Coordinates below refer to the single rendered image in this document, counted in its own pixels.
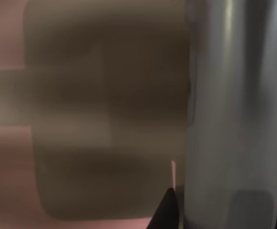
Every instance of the dark triangular tip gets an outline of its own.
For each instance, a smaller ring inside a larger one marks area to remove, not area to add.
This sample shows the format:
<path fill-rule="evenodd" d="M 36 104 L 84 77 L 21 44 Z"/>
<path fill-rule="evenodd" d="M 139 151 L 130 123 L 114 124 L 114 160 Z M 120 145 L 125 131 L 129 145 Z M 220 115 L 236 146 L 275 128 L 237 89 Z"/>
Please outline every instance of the dark triangular tip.
<path fill-rule="evenodd" d="M 169 188 L 147 229 L 178 229 L 179 209 L 173 188 Z"/>

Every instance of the silver tube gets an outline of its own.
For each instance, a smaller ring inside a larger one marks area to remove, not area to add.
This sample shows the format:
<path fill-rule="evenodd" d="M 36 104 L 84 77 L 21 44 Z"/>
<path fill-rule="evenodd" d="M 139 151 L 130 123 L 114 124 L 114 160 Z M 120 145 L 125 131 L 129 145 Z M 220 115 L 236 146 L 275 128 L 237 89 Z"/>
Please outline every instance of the silver tube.
<path fill-rule="evenodd" d="M 273 229 L 277 0 L 191 0 L 185 218 L 191 229 Z"/>

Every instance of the metal cylinder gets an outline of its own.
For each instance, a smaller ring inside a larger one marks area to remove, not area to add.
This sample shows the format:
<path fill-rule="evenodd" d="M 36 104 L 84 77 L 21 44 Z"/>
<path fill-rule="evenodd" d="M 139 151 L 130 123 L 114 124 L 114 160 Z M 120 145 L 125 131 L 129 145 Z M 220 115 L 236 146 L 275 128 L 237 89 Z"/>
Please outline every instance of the metal cylinder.
<path fill-rule="evenodd" d="M 190 0 L 185 220 L 273 229 L 277 219 L 277 0 Z"/>

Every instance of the shiny metal surface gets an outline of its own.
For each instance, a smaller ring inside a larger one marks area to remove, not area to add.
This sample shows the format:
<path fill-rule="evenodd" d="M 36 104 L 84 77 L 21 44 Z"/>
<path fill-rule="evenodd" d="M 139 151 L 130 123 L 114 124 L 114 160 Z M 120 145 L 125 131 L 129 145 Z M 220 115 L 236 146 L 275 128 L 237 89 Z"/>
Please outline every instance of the shiny metal surface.
<path fill-rule="evenodd" d="M 277 0 L 193 0 L 187 10 L 195 12 L 188 20 L 197 28 L 197 74 L 186 221 L 193 229 L 272 229 Z"/>

